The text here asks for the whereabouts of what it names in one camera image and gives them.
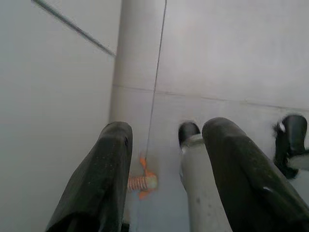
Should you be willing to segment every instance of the orange spring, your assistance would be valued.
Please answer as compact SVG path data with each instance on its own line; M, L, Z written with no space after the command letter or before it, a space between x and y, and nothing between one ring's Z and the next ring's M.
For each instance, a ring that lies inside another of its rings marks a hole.
M127 189L129 191L147 190L146 177L144 176L130 177L127 182Z

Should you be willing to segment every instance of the metal spring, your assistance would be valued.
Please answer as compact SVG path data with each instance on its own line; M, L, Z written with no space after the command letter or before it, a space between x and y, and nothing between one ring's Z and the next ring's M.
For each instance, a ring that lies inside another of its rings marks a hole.
M144 176L129 177L129 180L127 182L127 189L129 191L146 190L147 189L146 177Z

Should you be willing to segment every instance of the white floor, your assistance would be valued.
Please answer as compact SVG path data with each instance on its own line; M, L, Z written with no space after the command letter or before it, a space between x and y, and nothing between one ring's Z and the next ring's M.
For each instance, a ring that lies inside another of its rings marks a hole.
M142 173L139 153L148 151L159 178L143 201L128 193L131 231L189 231L183 121L227 117L272 158L272 126L291 112L309 120L308 12L305 0L123 1L111 121L133 128L131 175ZM306 172L292 182L309 204L308 183Z

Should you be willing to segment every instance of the white wall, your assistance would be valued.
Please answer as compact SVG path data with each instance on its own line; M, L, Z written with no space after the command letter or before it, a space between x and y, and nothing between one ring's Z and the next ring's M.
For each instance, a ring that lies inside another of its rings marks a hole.
M0 28L0 231L41 232L108 122L114 58L33 3Z

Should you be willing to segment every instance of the gray floor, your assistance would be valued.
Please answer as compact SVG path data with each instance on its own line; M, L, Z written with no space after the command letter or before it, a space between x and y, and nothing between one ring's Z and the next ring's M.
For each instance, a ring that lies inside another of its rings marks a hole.
M292 112L309 119L308 11L304 0L123 1L111 121L133 128L131 175L148 151L159 178L145 200L127 195L131 231L189 231L181 122L227 117L272 158L273 124ZM301 172L292 184L309 204L308 182Z

